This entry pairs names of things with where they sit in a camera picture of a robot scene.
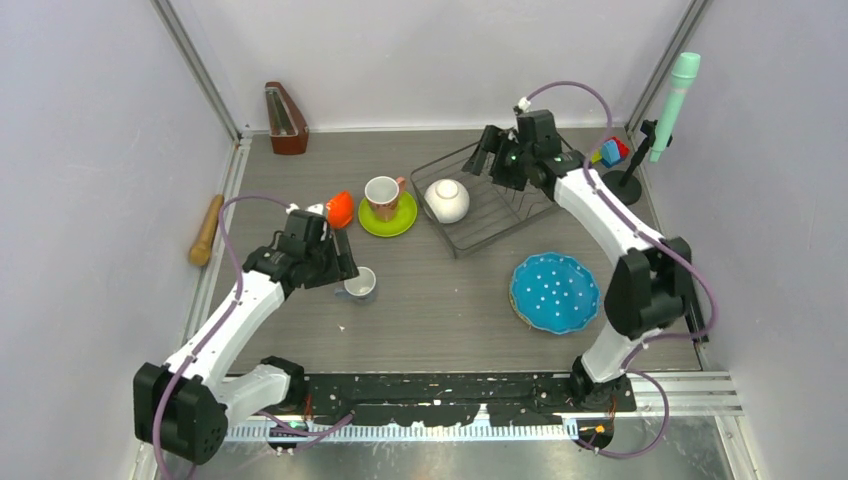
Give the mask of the wire dish rack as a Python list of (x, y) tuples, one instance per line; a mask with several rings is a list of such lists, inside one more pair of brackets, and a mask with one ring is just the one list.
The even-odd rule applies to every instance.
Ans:
[[(477, 130), (412, 133), (408, 159), (410, 187), (419, 204), (418, 220), (411, 230), (416, 252), (441, 260), (506, 258), (510, 263), (548, 251), (601, 253), (574, 216), (535, 187), (514, 191), (492, 185), (486, 175), (463, 173), (461, 166), (479, 137)], [(458, 181), (470, 194), (466, 216), (447, 225), (429, 217), (424, 200), (426, 189), (444, 179)]]

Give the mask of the pink mug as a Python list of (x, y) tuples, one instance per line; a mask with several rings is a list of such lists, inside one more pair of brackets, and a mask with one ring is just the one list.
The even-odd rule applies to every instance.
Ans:
[(399, 199), (406, 190), (405, 177), (377, 176), (365, 187), (365, 199), (371, 212), (382, 222), (393, 220), (397, 214)]

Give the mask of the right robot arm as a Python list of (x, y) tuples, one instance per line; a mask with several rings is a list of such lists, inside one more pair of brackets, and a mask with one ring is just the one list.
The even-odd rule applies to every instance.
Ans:
[(574, 404), (606, 405), (624, 387), (626, 369), (691, 303), (691, 248), (648, 227), (615, 197), (578, 151), (564, 151), (548, 110), (520, 113), (510, 129), (488, 125), (463, 171), (487, 171), (493, 184), (521, 191), (532, 184), (572, 214), (614, 266), (606, 289), (607, 322), (593, 345), (573, 363), (568, 381)]

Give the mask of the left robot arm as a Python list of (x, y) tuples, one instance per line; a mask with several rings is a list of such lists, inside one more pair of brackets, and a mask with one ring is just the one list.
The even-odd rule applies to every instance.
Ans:
[(234, 380), (226, 375), (258, 328), (299, 289), (353, 279), (358, 270), (345, 232), (328, 209), (290, 206), (283, 229), (237, 265), (236, 283), (200, 330), (163, 364), (133, 378), (137, 439), (197, 465), (208, 462), (228, 427), (275, 406), (298, 412), (308, 383), (301, 365), (270, 356)]

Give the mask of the blue polka dot plate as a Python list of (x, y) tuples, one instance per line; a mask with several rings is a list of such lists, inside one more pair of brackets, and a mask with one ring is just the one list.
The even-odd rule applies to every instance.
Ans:
[(584, 330), (599, 314), (601, 292), (592, 272), (558, 252), (527, 257), (510, 284), (521, 312), (536, 330), (565, 335)]

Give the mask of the white ceramic bowl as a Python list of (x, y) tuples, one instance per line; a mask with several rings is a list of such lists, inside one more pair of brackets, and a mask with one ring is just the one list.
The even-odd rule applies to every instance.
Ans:
[(436, 180), (429, 185), (424, 198), (428, 217), (441, 224), (459, 222), (470, 209), (468, 189), (453, 179)]

